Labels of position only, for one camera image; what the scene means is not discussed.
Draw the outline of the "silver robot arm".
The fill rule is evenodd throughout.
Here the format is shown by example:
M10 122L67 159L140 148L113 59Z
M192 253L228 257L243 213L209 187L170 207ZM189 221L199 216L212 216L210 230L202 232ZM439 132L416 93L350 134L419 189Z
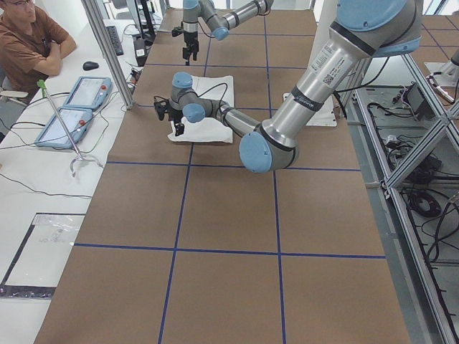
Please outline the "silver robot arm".
M297 134L357 62L406 54L419 47L422 6L421 1L338 1L328 41L274 116L262 122L224 101L199 97L191 75L177 72L166 102L176 134L184 132L183 118L190 123L214 118L241 137L240 160L246 169L265 173L287 168L298 157Z
M249 1L238 9L219 15L213 1L183 1L183 16L181 25L172 30L172 36L184 35L185 47L182 56L185 64L189 65L190 59L197 60L199 53L199 18L207 25L211 37L222 41L231 29L234 29L256 16L268 15L273 1Z

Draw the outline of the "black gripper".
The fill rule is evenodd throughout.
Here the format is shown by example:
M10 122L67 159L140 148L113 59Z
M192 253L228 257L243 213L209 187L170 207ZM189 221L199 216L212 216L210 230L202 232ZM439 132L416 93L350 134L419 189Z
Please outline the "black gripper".
M190 65L190 54L193 61L197 61L199 52L198 32L184 32L185 47L183 48L185 65Z
M183 112L181 110L176 110L172 107L169 108L169 121L174 122L175 127L175 136L180 136L184 134L185 126L181 123L183 118Z

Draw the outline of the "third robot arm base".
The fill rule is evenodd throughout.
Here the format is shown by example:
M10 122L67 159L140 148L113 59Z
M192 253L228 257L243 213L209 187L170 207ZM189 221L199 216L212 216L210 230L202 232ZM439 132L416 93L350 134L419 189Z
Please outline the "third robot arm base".
M426 79L432 89L449 103L454 103L455 96L452 97L446 89L458 89L458 50L448 62L426 62L425 66L430 72Z

